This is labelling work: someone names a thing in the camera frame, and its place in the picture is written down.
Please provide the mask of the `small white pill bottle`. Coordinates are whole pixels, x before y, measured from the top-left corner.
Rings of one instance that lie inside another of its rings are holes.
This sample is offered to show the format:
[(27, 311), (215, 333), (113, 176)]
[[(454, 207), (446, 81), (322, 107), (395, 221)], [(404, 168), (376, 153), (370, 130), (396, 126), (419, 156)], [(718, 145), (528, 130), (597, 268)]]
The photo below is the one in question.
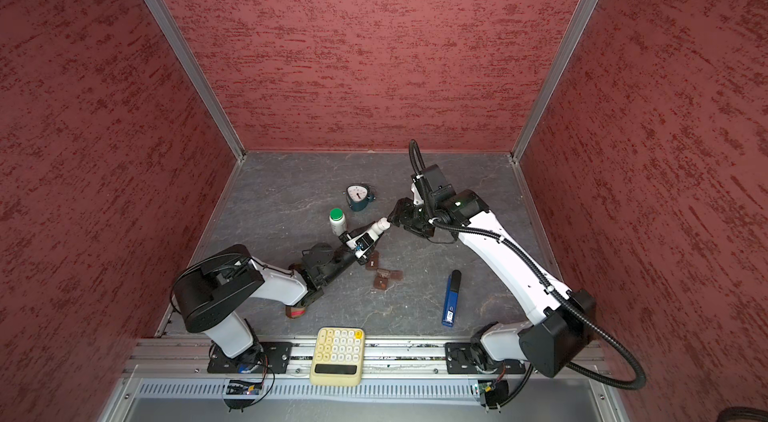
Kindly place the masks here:
[(390, 227), (391, 223), (388, 221), (388, 219), (386, 217), (382, 217), (380, 220), (377, 220), (371, 224), (370, 228), (367, 230), (367, 234), (373, 241), (377, 241)]

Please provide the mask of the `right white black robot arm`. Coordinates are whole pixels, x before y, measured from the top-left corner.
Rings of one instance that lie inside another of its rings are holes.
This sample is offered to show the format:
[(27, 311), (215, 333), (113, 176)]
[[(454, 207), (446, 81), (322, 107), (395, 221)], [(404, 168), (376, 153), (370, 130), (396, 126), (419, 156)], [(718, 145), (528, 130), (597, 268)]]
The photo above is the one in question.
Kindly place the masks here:
[(487, 361), (520, 360), (553, 378), (592, 340), (583, 322), (573, 316), (551, 292), (555, 289), (585, 315), (592, 317), (596, 302), (549, 274), (512, 239), (488, 204), (464, 190), (438, 204), (433, 216), (450, 225), (450, 232), (475, 252), (509, 289), (526, 320), (493, 323), (479, 331), (473, 344), (481, 365)]

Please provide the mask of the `green cap white pill bottle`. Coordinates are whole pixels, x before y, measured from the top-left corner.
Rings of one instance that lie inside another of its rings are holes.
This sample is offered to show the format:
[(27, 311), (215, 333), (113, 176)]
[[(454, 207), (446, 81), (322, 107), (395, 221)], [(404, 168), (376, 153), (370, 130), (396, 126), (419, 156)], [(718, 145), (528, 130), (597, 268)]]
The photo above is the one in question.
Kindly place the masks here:
[(334, 207), (329, 212), (329, 222), (332, 233), (335, 236), (342, 236), (347, 231), (347, 220), (345, 213), (339, 207)]

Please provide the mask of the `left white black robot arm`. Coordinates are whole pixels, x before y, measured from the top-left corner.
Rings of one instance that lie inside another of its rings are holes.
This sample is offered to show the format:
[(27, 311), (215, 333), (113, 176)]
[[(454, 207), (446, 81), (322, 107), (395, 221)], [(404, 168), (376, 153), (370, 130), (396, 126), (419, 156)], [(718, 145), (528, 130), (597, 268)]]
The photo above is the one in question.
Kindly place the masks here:
[(282, 303), (290, 317), (303, 314), (351, 265), (368, 265), (375, 246), (344, 242), (337, 248), (317, 243), (298, 264), (280, 268), (262, 262), (243, 244), (232, 245), (181, 272), (170, 289), (170, 303), (186, 331), (203, 333), (223, 356), (254, 363), (263, 352), (250, 323), (237, 313), (248, 299)]

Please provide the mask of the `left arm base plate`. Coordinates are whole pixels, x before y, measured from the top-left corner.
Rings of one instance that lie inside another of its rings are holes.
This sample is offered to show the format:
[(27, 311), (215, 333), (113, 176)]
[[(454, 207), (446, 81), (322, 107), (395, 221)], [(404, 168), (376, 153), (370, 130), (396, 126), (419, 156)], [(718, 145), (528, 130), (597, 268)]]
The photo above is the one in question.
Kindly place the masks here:
[(230, 358), (212, 343), (209, 348), (207, 372), (210, 374), (284, 374), (290, 361), (290, 342), (261, 342), (240, 355)]

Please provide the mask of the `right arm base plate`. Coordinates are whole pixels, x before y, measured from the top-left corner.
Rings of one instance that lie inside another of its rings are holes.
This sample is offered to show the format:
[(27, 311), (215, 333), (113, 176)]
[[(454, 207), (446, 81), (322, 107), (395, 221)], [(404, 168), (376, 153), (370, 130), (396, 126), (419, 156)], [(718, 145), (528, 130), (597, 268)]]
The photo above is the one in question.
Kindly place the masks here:
[(522, 362), (494, 360), (479, 343), (448, 342), (444, 350), (447, 372), (451, 375), (522, 375), (525, 372)]

